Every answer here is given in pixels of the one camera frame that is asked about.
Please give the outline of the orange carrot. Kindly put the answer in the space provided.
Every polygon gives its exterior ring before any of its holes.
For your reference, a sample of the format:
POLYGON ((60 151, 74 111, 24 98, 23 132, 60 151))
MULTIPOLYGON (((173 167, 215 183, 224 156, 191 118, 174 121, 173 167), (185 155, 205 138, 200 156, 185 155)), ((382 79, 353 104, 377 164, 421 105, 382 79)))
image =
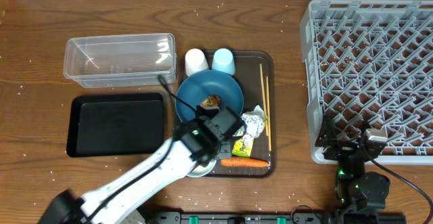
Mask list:
POLYGON ((268 167, 269 163, 264 160, 257 160, 251 158, 232 157, 221 159, 221 164, 227 167, 253 167, 263 168, 268 167))

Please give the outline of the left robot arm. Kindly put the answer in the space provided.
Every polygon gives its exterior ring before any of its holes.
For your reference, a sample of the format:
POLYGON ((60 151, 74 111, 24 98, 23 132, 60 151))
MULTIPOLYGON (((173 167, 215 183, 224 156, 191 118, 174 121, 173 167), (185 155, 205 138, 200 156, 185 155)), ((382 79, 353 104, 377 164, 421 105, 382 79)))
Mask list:
POLYGON ((198 165, 216 158, 245 122, 231 108, 212 118, 199 116, 180 123, 150 157, 99 189, 75 198, 69 190, 58 194, 40 223, 121 223, 144 202, 198 165))

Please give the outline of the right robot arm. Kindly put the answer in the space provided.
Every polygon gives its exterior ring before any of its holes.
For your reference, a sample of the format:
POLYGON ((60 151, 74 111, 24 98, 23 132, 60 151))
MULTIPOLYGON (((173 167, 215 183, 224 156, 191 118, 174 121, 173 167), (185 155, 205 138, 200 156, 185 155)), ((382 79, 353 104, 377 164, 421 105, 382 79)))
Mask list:
POLYGON ((377 158, 386 146, 386 133, 364 122, 361 136, 354 141, 337 138, 336 129, 325 115, 315 146, 323 148, 326 160, 338 163, 335 192, 342 205, 323 216, 322 223, 378 223, 385 209, 390 180, 367 172, 365 163, 377 158))

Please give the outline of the dark blue plate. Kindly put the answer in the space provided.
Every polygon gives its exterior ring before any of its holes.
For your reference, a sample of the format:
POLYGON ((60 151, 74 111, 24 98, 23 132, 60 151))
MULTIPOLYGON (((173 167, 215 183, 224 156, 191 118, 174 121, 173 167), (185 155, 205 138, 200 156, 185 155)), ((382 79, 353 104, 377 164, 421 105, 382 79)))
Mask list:
MULTIPOLYGON (((197 72, 180 85, 177 97, 196 110, 196 106, 210 95, 221 99, 220 111, 229 106, 239 115, 244 109, 244 95, 236 80, 218 70, 203 70, 197 72)), ((180 121, 187 122, 196 118, 196 111, 179 100, 176 101, 177 116, 180 121)))

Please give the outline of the dried brown mushroom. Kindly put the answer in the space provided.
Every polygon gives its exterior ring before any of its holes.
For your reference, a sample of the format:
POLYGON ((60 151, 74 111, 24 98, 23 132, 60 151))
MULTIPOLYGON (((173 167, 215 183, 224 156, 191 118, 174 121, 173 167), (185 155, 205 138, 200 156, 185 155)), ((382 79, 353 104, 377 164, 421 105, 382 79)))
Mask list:
POLYGON ((210 95, 204 101, 200 103, 203 108, 219 107, 221 104, 221 99, 217 95, 210 95))

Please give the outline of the light blue bowl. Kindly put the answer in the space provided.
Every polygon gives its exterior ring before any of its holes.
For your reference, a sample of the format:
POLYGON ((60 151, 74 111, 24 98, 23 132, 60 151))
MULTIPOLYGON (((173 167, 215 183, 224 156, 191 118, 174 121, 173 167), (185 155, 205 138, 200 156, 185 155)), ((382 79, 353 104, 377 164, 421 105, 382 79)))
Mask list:
POLYGON ((211 160, 206 166, 197 165, 191 172, 187 174, 188 177, 203 177, 213 170, 216 165, 216 160, 211 160))

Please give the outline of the foil snack wrapper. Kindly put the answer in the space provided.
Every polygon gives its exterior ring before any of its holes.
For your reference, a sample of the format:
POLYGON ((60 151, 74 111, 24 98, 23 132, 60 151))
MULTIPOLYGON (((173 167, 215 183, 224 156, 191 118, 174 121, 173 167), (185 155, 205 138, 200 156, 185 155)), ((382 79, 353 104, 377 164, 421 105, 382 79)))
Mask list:
POLYGON ((241 119, 245 122, 244 136, 236 140, 232 154, 249 158, 252 153, 254 140, 259 138, 262 131, 265 129, 264 118, 252 112, 243 113, 241 119))

